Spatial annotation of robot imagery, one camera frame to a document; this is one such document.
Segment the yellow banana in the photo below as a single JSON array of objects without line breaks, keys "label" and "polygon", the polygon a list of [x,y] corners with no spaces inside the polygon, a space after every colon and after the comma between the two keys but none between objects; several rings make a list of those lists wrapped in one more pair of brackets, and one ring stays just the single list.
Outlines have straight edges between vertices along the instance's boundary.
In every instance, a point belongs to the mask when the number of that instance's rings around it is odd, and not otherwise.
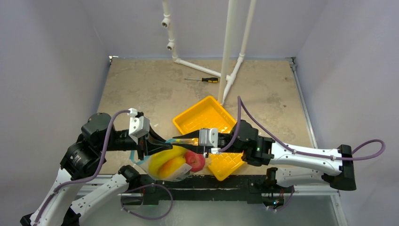
[{"label": "yellow banana", "polygon": [[158,170],[164,163],[178,156],[184,157],[187,151],[188,150],[183,147],[174,145],[171,150],[162,151],[160,153],[152,155],[151,158],[149,159],[147,174],[159,178]]}]

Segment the red apple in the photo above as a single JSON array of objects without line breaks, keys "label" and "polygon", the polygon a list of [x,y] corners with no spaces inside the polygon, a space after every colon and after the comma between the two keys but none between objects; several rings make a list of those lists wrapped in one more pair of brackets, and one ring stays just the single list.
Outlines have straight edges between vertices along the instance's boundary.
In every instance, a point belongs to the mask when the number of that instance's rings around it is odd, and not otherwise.
[{"label": "red apple", "polygon": [[196,173],[201,171],[205,164],[206,160],[201,154],[194,153],[192,151],[186,152],[184,155],[186,163],[191,166],[190,172]]}]

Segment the clear zip top bag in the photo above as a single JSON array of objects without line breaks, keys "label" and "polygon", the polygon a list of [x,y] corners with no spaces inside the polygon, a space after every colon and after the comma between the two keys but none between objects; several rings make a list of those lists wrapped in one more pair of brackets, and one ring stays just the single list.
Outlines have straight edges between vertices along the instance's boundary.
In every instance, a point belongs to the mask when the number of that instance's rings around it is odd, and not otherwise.
[{"label": "clear zip top bag", "polygon": [[169,139],[167,142],[173,145],[172,149],[145,156],[143,160],[138,159],[137,151],[131,151],[129,159],[152,179],[170,182],[182,181],[200,172],[211,162],[203,154],[179,146],[180,144],[197,146],[196,138]]}]

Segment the orange yellow mango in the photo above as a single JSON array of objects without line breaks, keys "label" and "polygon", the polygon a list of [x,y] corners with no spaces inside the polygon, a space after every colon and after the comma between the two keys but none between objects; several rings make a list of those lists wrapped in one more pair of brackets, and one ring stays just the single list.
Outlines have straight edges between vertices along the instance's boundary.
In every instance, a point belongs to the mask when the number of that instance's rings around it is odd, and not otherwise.
[{"label": "orange yellow mango", "polygon": [[173,159],[168,160],[164,163],[158,170],[158,177],[161,179],[169,177],[177,169],[186,163],[183,156],[178,156]]}]

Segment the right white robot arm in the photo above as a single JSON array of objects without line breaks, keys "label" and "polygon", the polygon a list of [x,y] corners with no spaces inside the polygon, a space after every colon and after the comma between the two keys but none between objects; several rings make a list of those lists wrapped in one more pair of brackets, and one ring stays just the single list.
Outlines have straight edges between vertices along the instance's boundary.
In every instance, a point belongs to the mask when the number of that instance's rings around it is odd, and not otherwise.
[{"label": "right white robot arm", "polygon": [[236,123],[230,133],[220,133],[216,128],[203,128],[177,139],[196,138],[196,145],[180,143],[180,146],[197,154],[240,153],[249,165],[289,165],[289,169],[270,168],[264,179],[265,188],[271,192],[296,184],[328,184],[343,191],[356,190],[351,147],[341,145],[337,149],[315,149],[279,143],[263,137],[258,129],[245,120]]}]

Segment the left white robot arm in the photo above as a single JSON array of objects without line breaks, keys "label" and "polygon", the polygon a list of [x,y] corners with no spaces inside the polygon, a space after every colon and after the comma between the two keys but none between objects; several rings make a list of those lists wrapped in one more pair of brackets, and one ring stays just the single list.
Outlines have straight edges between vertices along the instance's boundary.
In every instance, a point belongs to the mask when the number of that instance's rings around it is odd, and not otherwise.
[{"label": "left white robot arm", "polygon": [[172,148],[156,134],[149,120],[135,109],[127,111],[129,129],[117,131],[115,116],[95,113],[81,127],[77,141],[61,160],[57,177],[39,208],[21,218],[23,226],[78,226],[84,219],[112,197],[125,191],[136,192],[141,187],[140,173],[130,165],[122,166],[110,180],[89,194],[77,199],[77,194],[94,180],[105,163],[107,151],[137,151],[144,157]]}]

